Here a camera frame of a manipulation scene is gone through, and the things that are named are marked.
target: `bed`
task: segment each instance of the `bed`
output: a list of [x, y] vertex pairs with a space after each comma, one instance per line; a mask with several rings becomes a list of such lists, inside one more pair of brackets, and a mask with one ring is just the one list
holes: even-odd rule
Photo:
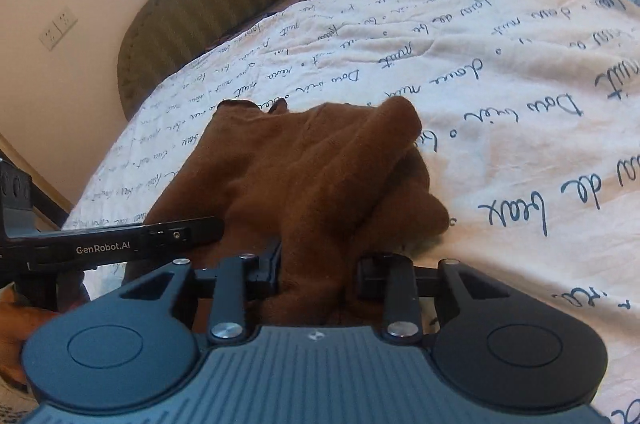
[[[313, 0], [159, 84], [68, 229], [143, 221], [223, 99], [292, 111], [407, 97], [456, 257], [587, 322], [609, 352], [595, 407], [640, 418], [640, 8], [628, 0]], [[89, 271], [92, 297], [122, 265]]]

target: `white logo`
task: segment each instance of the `white logo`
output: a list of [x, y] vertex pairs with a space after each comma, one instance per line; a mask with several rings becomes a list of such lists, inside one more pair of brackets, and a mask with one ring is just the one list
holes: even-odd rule
[[314, 330], [307, 336], [312, 341], [320, 341], [323, 340], [326, 335], [322, 333], [320, 330]]

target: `silver screw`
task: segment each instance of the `silver screw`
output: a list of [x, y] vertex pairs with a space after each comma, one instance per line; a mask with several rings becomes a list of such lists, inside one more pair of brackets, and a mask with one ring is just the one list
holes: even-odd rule
[[218, 323], [211, 333], [215, 338], [233, 339], [242, 334], [242, 327], [238, 323]]
[[396, 321], [386, 327], [386, 331], [396, 338], [410, 338], [418, 333], [418, 327], [409, 321]]

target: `black device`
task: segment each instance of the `black device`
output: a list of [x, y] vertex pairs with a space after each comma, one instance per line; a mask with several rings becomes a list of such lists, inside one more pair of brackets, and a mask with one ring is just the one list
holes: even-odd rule
[[252, 329], [245, 302], [277, 293], [279, 262], [279, 243], [215, 269], [176, 259], [43, 326], [22, 352], [40, 402], [23, 422], [608, 423], [588, 406], [607, 365], [596, 332], [472, 267], [368, 257], [356, 283], [384, 303], [380, 328]]
[[39, 232], [31, 177], [0, 159], [0, 276], [40, 308], [56, 310], [56, 276], [67, 270], [181, 255], [222, 238], [224, 222], [204, 217], [86, 230]]

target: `electrical outlet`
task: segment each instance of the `electrical outlet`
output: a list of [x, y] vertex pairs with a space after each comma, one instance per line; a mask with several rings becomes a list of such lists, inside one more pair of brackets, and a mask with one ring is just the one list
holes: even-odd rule
[[58, 27], [58, 30], [63, 34], [76, 24], [78, 18], [76, 18], [69, 7], [64, 7], [62, 11], [53, 18], [53, 24]]
[[53, 47], [58, 44], [60, 39], [62, 39], [62, 32], [54, 25], [53, 21], [49, 22], [40, 34], [40, 42], [49, 49], [49, 52], [53, 50]]

